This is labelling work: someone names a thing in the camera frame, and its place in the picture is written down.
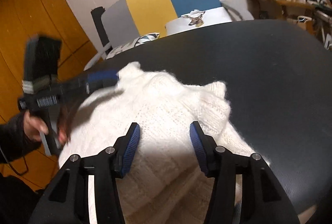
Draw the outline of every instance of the desk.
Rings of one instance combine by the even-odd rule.
[[[230,121],[271,161],[297,213],[332,183],[332,56],[318,40],[280,20],[197,28],[151,41],[88,71],[139,61],[191,85],[226,82]]]
[[[278,6],[280,9],[279,13],[277,14],[277,19],[286,20],[288,18],[287,14],[287,7],[297,7],[305,9],[305,16],[312,17],[313,11],[315,7],[309,5],[307,3],[301,3],[296,0],[257,0],[258,4],[260,1],[265,1],[273,4],[274,6]]]

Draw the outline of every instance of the patterned cushion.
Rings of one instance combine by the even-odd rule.
[[[124,45],[120,45],[113,49],[108,55],[106,59],[112,58],[115,55],[122,53],[123,51],[129,50],[131,48],[134,48],[135,46],[139,46],[141,44],[144,44],[148,41],[157,40],[159,39],[160,33],[150,33],[143,36],[140,36],[139,38],[134,39],[132,42],[126,43]]]

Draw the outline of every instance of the deer print pillow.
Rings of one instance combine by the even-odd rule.
[[[108,55],[106,59],[112,58],[113,56],[122,53],[126,50],[129,50],[131,48],[134,48],[136,46],[139,46],[141,44],[146,43],[147,41],[157,40],[159,39],[160,33],[150,33],[143,36],[140,36],[139,38],[134,39],[134,41],[126,43],[124,45],[120,45],[116,48],[114,48]]]
[[[232,19],[224,7],[207,11],[193,10],[190,13],[181,15],[180,18],[168,22],[166,24],[166,31],[167,36],[169,36],[199,27],[228,23],[231,21]]]

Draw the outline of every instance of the black jacket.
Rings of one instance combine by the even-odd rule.
[[[23,131],[23,113],[0,125],[0,147],[9,161],[37,149],[40,143],[32,142]],[[0,163],[5,159],[0,153]],[[39,195],[23,181],[14,176],[4,177],[0,173],[0,223],[26,224],[34,210]]]

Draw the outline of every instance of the hand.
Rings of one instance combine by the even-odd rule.
[[[42,131],[46,135],[49,129],[46,123],[39,117],[31,116],[29,111],[26,111],[23,118],[23,130],[25,135],[32,141],[40,142],[42,139],[39,132]]]
[[[66,117],[65,112],[61,112],[58,121],[58,139],[60,144],[65,144],[68,140],[66,134]],[[42,131],[45,135],[49,133],[49,129],[46,123],[37,116],[30,115],[29,111],[26,111],[23,119],[23,130],[25,135],[32,141],[40,142],[42,139],[39,132]]]

